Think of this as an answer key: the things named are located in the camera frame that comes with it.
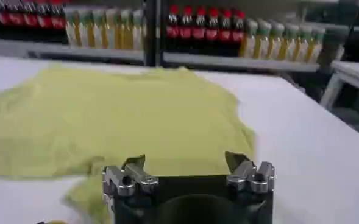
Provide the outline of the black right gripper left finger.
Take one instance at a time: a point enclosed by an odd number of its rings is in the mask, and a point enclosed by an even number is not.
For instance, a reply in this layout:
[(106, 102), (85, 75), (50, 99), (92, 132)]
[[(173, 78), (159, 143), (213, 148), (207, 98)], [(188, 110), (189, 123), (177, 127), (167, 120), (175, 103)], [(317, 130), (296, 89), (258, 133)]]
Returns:
[(144, 171), (146, 155), (127, 158), (121, 167), (105, 166), (102, 170), (103, 194), (108, 197), (131, 197), (137, 191), (152, 194), (159, 178)]

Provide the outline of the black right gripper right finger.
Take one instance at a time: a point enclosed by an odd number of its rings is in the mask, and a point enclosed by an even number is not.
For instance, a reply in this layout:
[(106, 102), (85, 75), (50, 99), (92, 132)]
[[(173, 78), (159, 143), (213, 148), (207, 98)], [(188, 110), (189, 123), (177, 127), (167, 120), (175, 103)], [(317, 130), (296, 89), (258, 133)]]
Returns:
[(274, 190), (275, 167), (267, 161), (260, 166), (251, 161), (246, 155), (225, 151), (225, 159), (230, 170), (226, 182), (238, 192), (249, 191), (255, 194), (265, 194)]

